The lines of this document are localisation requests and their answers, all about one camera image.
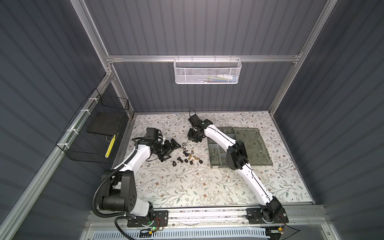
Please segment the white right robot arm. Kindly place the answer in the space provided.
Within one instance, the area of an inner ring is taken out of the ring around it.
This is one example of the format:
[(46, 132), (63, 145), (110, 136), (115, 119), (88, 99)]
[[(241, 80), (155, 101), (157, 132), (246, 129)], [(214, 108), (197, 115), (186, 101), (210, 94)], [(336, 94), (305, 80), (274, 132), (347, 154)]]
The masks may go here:
[(273, 223), (275, 221), (282, 223), (285, 209), (280, 201), (267, 190), (252, 169), (245, 144), (242, 141), (228, 137), (210, 121), (192, 124), (188, 132), (189, 140), (199, 143), (205, 137), (212, 139), (226, 151), (227, 166), (244, 179), (256, 196), (261, 208), (262, 219), (266, 223)]

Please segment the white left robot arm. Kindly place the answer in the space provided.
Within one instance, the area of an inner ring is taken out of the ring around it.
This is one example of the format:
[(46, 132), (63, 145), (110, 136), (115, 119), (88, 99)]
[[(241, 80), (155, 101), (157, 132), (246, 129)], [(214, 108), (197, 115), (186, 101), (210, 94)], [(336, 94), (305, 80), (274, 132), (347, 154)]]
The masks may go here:
[(155, 154), (161, 161), (182, 146), (174, 139), (150, 140), (134, 138), (134, 150), (118, 166), (107, 170), (92, 199), (92, 211), (100, 218), (135, 216), (153, 219), (153, 204), (141, 200), (137, 194), (135, 174), (143, 163)]

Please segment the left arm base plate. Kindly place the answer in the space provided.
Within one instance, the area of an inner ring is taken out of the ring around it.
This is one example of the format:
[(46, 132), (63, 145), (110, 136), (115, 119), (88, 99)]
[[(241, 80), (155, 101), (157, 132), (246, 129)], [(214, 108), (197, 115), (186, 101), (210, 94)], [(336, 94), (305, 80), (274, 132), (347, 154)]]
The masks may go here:
[(169, 211), (154, 211), (150, 212), (145, 217), (129, 218), (128, 228), (152, 228), (152, 227), (166, 227), (168, 225)]

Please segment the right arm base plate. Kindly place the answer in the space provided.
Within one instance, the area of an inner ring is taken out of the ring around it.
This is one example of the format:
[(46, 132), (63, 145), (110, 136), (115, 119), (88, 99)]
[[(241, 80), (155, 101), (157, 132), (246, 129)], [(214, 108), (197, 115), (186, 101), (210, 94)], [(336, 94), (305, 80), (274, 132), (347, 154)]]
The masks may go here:
[(246, 218), (250, 224), (287, 224), (288, 215), (283, 207), (269, 212), (262, 208), (247, 208)]

